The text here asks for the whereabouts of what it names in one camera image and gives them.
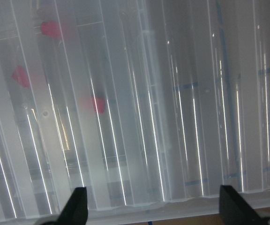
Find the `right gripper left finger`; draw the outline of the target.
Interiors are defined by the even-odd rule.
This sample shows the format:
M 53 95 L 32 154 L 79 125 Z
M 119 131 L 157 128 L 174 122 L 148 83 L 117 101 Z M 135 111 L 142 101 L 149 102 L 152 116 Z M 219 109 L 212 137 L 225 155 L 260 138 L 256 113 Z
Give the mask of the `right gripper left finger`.
M 85 225 L 88 220 L 87 188 L 76 187 L 54 225 Z

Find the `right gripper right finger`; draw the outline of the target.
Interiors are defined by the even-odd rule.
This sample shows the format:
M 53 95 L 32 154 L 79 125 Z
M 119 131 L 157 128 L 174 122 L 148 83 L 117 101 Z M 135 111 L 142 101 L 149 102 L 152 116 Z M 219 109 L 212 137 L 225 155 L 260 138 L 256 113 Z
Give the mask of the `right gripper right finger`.
M 267 225 L 243 197 L 230 185 L 219 190 L 219 215 L 224 225 Z

